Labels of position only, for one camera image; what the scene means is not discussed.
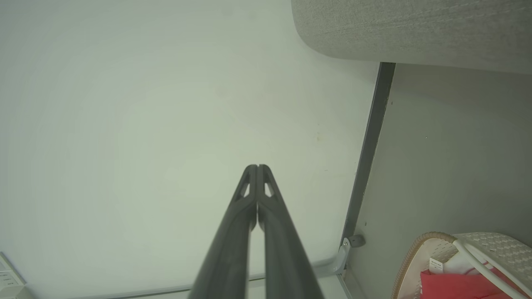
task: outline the white electrical device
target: white electrical device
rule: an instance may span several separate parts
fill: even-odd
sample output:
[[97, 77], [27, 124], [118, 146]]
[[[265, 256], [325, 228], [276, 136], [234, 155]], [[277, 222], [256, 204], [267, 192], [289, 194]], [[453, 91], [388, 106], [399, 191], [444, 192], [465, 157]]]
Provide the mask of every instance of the white electrical device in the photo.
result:
[[0, 299], [32, 299], [24, 287], [26, 282], [0, 252]]

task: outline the brown woven rim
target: brown woven rim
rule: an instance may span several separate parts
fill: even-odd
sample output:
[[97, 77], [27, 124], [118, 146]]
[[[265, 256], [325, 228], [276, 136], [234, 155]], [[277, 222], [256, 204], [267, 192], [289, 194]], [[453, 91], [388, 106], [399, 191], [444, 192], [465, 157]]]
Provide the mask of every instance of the brown woven rim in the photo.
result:
[[401, 268], [399, 269], [399, 273], [397, 273], [397, 277], [395, 278], [394, 288], [392, 291], [392, 299], [397, 299], [397, 296], [399, 295], [399, 289], [401, 288], [401, 285], [403, 283], [404, 276], [406, 275], [406, 271], [408, 267], [410, 266], [410, 263], [414, 259], [414, 256], [416, 252], [419, 250], [421, 245], [428, 239], [442, 239], [444, 241], [447, 241], [449, 243], [453, 243], [456, 238], [446, 234], [444, 232], [437, 232], [437, 231], [431, 231], [426, 232], [423, 235], [419, 236], [415, 241], [414, 244], [410, 247], [408, 250], [408, 253], [406, 254], [406, 257], [403, 260], [403, 263], [401, 264]]

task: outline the white panel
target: white panel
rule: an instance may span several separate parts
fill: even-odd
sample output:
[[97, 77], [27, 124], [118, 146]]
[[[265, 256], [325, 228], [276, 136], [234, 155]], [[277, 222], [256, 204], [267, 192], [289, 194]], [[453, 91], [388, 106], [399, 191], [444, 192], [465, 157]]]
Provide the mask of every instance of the white panel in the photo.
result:
[[[250, 285], [248, 286], [248, 291], [247, 291], [248, 299], [265, 299], [266, 288], [265, 288], [264, 283], [265, 283], [264, 279], [250, 281]], [[325, 299], [347, 299], [347, 295], [345, 294], [345, 291], [342, 288], [342, 285], [340, 284], [340, 281], [338, 280], [337, 276], [322, 277], [318, 279], [318, 283], [320, 284], [321, 291]], [[186, 292], [180, 292], [180, 293], [149, 296], [149, 297], [142, 297], [142, 298], [186, 299], [188, 296], [188, 293], [189, 292], [186, 291]]]
[[251, 163], [337, 252], [378, 64], [309, 49], [290, 1], [1, 1], [0, 40], [0, 250], [36, 297], [191, 284]]

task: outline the red cloth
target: red cloth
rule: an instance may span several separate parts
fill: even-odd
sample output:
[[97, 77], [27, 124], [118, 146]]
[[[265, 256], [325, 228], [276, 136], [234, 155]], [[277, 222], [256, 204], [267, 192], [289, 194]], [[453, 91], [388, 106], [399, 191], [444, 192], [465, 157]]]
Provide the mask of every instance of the red cloth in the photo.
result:
[[[527, 297], [506, 275], [495, 268], [491, 271]], [[480, 274], [432, 274], [426, 270], [421, 273], [421, 287], [421, 299], [511, 299]]]

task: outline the floor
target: floor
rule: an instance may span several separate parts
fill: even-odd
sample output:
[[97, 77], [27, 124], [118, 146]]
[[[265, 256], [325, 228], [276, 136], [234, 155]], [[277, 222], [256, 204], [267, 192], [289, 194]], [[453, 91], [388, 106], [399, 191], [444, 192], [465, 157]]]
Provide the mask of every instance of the floor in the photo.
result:
[[531, 85], [519, 74], [396, 66], [356, 224], [367, 243], [348, 261], [367, 299], [390, 297], [424, 232], [494, 231], [532, 246]]
[[0, 251], [37, 298], [190, 286], [249, 164], [337, 253], [378, 63], [308, 48], [290, 1], [6, 0], [0, 40]]

